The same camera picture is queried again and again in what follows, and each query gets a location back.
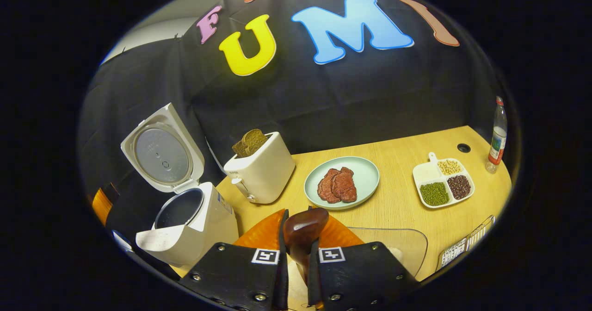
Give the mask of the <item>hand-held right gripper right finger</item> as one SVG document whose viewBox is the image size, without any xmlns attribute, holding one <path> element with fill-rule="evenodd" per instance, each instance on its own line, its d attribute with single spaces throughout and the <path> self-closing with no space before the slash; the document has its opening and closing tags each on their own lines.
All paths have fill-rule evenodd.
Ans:
<svg viewBox="0 0 592 311">
<path fill-rule="evenodd" d="M 318 311 L 387 311 L 419 287 L 419 232 L 346 227 L 331 218 L 312 245 L 308 305 Z"/>
</svg>

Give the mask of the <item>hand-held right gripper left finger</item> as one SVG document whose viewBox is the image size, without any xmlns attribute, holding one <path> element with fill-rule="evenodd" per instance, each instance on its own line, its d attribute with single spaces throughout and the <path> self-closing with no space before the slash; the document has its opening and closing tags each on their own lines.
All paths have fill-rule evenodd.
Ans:
<svg viewBox="0 0 592 311">
<path fill-rule="evenodd" d="M 289 271 L 283 227 L 288 217 L 288 210 L 279 210 L 233 244 L 216 242 L 180 284 L 232 309 L 286 311 Z"/>
</svg>

